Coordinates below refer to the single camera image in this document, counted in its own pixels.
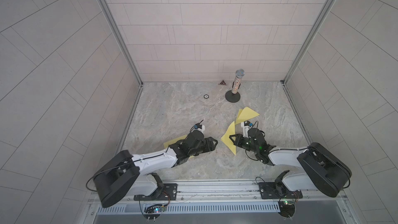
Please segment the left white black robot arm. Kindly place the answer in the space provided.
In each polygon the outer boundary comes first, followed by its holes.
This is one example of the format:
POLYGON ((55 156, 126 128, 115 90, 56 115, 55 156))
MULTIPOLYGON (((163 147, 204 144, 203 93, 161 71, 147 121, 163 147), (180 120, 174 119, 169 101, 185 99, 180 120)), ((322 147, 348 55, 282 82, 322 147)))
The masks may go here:
POLYGON ((92 177, 101 206, 111 207, 126 196, 144 196, 157 199, 164 184, 156 171, 184 164, 190 157, 214 151, 218 141, 205 138, 200 130, 190 132, 166 149, 137 155, 128 150, 117 153, 92 177))

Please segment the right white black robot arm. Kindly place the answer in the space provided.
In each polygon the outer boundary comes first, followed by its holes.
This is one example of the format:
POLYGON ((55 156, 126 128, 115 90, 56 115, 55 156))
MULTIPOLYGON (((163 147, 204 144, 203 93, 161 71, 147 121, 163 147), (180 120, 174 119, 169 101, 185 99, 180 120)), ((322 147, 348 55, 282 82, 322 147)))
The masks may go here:
POLYGON ((273 146, 266 142, 263 131, 254 127, 244 127, 243 134, 227 134, 227 138, 234 146, 253 152, 262 164, 302 170, 298 174, 285 170, 275 179, 273 190, 280 198, 301 190, 318 190, 335 198, 351 185, 350 168, 319 143, 301 148, 273 146))

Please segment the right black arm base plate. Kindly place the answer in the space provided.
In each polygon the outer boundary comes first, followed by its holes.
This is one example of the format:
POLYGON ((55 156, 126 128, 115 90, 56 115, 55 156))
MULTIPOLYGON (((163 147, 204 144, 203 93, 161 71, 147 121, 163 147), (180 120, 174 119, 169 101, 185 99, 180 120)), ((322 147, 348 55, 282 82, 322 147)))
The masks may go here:
POLYGON ((260 182, 258 183, 261 198, 265 199, 302 199, 302 192, 290 191, 283 183, 260 182))

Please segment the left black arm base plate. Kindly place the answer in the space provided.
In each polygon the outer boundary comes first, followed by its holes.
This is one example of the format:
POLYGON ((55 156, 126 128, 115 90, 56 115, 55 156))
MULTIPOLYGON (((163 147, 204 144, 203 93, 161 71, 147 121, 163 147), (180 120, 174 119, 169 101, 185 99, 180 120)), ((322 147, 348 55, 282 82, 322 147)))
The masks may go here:
POLYGON ((177 187, 178 184, 161 184, 149 196, 134 196, 134 201, 174 201, 176 200, 177 187))

